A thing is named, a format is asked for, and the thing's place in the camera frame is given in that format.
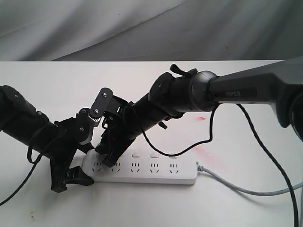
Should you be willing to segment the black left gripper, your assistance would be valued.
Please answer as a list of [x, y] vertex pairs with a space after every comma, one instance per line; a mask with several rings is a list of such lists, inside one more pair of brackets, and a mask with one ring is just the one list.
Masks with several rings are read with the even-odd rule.
[[89, 142], [81, 145], [75, 141], [75, 119], [55, 122], [58, 135], [50, 146], [51, 190], [63, 192], [67, 184], [92, 185], [94, 180], [86, 175], [80, 166], [70, 168], [76, 149], [87, 154], [94, 146]]

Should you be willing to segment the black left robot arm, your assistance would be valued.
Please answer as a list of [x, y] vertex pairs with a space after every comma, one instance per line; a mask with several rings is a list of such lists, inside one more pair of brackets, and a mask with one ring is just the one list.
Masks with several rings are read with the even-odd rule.
[[30, 163], [37, 163], [32, 160], [33, 150], [50, 160], [54, 192], [65, 191], [67, 184], [89, 186], [94, 183], [80, 166], [70, 168], [76, 150], [87, 153], [93, 149], [93, 127], [88, 114], [89, 109], [82, 108], [75, 117], [51, 122], [17, 90], [8, 85], [0, 87], [1, 131], [27, 145]]

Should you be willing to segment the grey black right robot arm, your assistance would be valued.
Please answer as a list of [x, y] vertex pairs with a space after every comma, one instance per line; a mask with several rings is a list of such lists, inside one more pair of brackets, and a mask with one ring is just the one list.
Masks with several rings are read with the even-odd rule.
[[117, 117], [108, 116], [95, 151], [111, 167], [134, 140], [151, 127], [187, 112], [210, 112], [219, 104], [267, 104], [279, 124], [303, 136], [303, 59], [217, 76], [210, 71], [181, 71], [172, 65], [137, 102], [122, 102]]

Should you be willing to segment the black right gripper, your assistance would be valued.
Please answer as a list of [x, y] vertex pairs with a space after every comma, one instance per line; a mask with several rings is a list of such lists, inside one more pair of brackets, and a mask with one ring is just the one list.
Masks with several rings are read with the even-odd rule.
[[130, 147], [135, 139], [142, 133], [140, 127], [142, 120], [142, 101], [129, 102], [122, 108], [120, 116], [108, 119], [108, 128], [102, 134], [100, 143], [95, 151], [100, 155], [106, 155], [103, 164], [113, 167], [117, 160]]

